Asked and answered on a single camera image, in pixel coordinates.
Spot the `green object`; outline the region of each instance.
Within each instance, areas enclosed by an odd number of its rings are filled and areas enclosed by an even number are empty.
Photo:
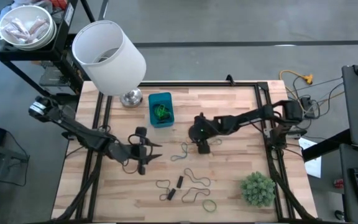
[[[169,112],[165,105],[154,105],[154,114],[160,121],[171,117],[171,112]]]
[[[215,208],[212,209],[212,210],[208,210],[208,209],[205,207],[205,203],[207,203],[207,202],[211,202],[211,203],[215,206]],[[212,200],[210,200],[210,199],[203,200],[203,209],[206,210],[207,212],[215,212],[215,210],[217,209],[217,207],[218,207],[218,206],[216,205],[216,203],[215,203],[214,201],[212,201]]]
[[[242,196],[250,205],[263,207],[270,206],[275,198],[275,182],[262,175],[253,172],[246,180],[241,181]]]

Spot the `green plant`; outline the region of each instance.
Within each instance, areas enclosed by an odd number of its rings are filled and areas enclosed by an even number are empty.
[[[252,173],[241,181],[242,196],[253,206],[270,206],[275,198],[275,182],[260,172]]]

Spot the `green rubber band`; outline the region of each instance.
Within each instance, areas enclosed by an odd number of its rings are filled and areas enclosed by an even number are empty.
[[[211,202],[215,205],[215,208],[213,210],[208,210],[206,207],[205,207],[205,203],[206,202]],[[210,199],[206,199],[206,200],[203,200],[203,209],[206,210],[207,212],[215,212],[216,209],[218,208],[218,206],[216,205],[216,203]]]

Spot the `blue container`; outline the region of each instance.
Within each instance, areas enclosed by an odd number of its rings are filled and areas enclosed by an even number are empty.
[[[167,119],[159,120],[158,116],[155,114],[154,110],[163,105],[170,116]],[[150,113],[150,122],[155,128],[164,128],[173,125],[175,117],[173,116],[173,105],[172,105],[172,96],[171,93],[154,93],[149,95],[149,113]]]

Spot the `lamp base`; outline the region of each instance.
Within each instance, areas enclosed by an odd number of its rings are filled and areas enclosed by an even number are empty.
[[[126,108],[135,108],[142,103],[143,97],[140,89],[136,88],[119,97],[122,105]]]

